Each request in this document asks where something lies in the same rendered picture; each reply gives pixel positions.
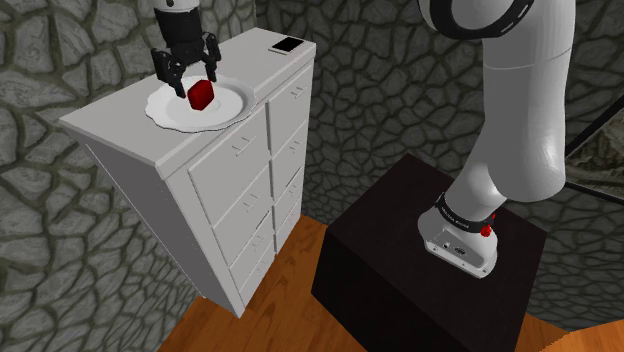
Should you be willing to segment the black framed glass panel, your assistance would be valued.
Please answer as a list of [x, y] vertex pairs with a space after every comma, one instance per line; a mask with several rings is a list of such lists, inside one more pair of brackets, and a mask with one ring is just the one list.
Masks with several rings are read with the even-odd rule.
[[624, 205], [624, 95], [566, 147], [570, 188]]

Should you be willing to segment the black and white phone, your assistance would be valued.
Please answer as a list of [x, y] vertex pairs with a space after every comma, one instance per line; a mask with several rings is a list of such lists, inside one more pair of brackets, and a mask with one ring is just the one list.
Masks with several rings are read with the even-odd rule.
[[302, 45], [304, 41], [295, 37], [284, 37], [279, 42], [268, 48], [270, 52], [280, 55], [289, 55], [293, 50]]

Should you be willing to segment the red apple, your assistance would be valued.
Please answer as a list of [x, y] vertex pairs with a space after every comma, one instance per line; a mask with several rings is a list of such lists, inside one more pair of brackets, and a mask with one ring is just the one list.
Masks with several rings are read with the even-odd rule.
[[189, 88], [187, 98], [193, 110], [203, 111], [215, 98], [212, 82], [198, 80]]

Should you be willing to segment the white chest of drawers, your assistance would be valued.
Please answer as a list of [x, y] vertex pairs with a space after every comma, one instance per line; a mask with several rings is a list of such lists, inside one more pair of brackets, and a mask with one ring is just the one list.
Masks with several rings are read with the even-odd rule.
[[60, 119], [199, 293], [242, 315], [300, 218], [316, 45], [288, 53], [248, 30], [221, 46], [220, 82], [249, 88], [249, 116], [183, 133], [147, 114], [143, 79]]

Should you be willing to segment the dark robot stand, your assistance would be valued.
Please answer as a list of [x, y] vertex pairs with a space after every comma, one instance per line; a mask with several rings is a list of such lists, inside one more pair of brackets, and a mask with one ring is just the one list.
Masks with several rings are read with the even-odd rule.
[[417, 220], [451, 183], [403, 156], [326, 230], [312, 293], [368, 352], [539, 352], [523, 326], [546, 233], [502, 208], [493, 272], [477, 279], [427, 252]]

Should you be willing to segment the white scalloped plate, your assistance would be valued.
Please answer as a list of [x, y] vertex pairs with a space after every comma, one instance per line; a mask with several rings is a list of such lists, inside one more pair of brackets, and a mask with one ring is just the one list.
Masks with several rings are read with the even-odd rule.
[[238, 79], [216, 77], [215, 98], [203, 110], [193, 109], [188, 98], [163, 84], [147, 98], [146, 116], [159, 127], [184, 133], [218, 131], [246, 119], [257, 104], [254, 90]]

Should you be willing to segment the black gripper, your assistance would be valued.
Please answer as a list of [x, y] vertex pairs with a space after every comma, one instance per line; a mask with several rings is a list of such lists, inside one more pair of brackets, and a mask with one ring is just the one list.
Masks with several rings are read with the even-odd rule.
[[203, 61], [208, 79], [216, 82], [217, 63], [222, 56], [217, 37], [202, 31], [199, 8], [184, 12], [155, 8], [154, 12], [166, 47], [170, 49], [151, 49], [157, 78], [172, 87], [178, 97], [185, 98], [181, 79], [186, 67]]

